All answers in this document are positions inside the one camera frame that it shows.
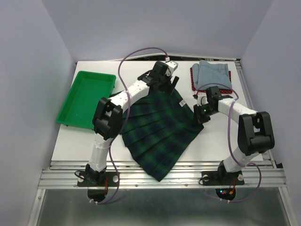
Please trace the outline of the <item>green navy plaid skirt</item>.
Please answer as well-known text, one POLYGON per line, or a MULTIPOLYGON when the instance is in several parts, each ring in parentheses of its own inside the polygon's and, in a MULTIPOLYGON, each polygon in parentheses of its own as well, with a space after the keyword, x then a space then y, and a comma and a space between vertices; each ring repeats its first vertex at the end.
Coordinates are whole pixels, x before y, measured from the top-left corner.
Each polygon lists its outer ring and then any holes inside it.
POLYGON ((192 126, 193 111, 177 90, 157 91, 130 107, 121 132, 125 147, 137 164, 161 181, 204 126, 192 126))

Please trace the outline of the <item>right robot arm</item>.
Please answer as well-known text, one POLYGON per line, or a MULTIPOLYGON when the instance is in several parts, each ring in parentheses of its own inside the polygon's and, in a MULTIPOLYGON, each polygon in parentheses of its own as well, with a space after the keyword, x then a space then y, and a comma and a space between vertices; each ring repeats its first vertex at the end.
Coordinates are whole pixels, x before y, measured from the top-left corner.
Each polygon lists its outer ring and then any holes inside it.
POLYGON ((251 160, 275 146, 274 133, 268 112, 257 112, 239 104, 230 95, 223 95, 217 86, 206 89, 206 100, 193 106, 194 126, 209 122, 211 116, 222 113, 228 123, 238 125, 238 146, 230 156, 221 161, 216 171, 202 171, 199 183, 204 186, 243 185, 242 169, 253 166, 251 160))

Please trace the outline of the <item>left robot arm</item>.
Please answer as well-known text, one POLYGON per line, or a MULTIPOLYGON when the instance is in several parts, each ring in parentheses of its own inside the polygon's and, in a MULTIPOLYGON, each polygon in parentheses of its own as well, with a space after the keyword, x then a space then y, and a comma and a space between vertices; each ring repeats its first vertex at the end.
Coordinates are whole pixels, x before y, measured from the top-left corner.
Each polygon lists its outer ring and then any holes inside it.
POLYGON ((123 113, 130 112, 132 104, 146 97, 151 91, 161 91, 171 94, 179 80, 173 73, 178 63, 166 60, 157 61, 153 68, 140 75, 137 80, 124 91, 110 98, 101 98, 97 104, 92 124, 95 140, 92 155, 85 167, 84 179, 93 185, 101 185, 105 180, 107 155, 114 138, 124 126, 123 113))

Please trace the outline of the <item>light blue denim skirt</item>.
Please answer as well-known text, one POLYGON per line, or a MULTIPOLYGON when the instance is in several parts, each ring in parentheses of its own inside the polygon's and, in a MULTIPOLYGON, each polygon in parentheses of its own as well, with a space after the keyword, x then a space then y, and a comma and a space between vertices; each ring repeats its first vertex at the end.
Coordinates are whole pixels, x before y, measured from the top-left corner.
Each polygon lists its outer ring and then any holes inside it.
POLYGON ((211 83, 220 89, 232 89, 228 64, 211 64, 205 60, 192 66, 193 85, 197 90, 205 90, 211 83))

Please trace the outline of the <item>green plastic tray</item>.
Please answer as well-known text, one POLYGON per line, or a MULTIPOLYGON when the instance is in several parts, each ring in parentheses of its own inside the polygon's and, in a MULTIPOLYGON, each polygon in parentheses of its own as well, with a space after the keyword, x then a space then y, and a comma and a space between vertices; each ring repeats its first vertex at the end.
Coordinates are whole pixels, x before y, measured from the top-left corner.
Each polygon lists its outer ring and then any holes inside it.
POLYGON ((57 123, 93 129, 92 119, 98 101, 112 94, 115 81, 113 74, 79 71, 57 116, 57 123))

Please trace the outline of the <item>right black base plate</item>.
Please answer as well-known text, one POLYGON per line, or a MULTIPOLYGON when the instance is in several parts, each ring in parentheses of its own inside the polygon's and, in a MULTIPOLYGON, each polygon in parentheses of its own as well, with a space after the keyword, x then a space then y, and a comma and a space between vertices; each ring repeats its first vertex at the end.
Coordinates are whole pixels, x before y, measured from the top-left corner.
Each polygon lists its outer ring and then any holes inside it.
POLYGON ((245 184, 242 171, 225 174, 218 171, 202 171, 198 183, 203 186, 242 186, 245 184))

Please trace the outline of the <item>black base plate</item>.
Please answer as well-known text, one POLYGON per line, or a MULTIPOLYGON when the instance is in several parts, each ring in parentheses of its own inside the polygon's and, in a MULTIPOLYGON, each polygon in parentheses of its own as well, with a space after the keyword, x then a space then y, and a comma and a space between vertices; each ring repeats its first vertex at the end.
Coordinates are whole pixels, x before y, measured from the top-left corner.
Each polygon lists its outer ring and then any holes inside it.
POLYGON ((100 176, 92 178, 83 170, 74 172, 77 177, 78 187, 117 187, 119 178, 116 172, 101 173, 100 176))
POLYGON ((203 186, 242 186, 245 184, 242 171, 225 174, 218 171, 202 171, 198 183, 203 186))

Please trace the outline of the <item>aluminium rail frame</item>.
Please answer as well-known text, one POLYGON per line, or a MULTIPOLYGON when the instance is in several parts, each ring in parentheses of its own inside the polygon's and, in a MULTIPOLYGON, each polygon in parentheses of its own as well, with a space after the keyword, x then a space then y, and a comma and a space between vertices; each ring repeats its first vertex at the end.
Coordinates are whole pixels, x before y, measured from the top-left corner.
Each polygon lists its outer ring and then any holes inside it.
POLYGON ((30 225, 296 226, 276 122, 247 106, 239 65, 80 61, 30 225))

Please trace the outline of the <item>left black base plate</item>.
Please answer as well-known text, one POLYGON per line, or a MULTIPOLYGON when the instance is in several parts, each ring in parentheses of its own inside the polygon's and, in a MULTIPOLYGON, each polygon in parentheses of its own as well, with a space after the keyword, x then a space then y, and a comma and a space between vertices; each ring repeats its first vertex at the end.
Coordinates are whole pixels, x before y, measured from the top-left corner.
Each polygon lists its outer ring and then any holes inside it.
POLYGON ((83 170, 74 172, 77 177, 78 187, 117 187, 119 178, 116 172, 101 173, 100 176, 92 178, 83 170))

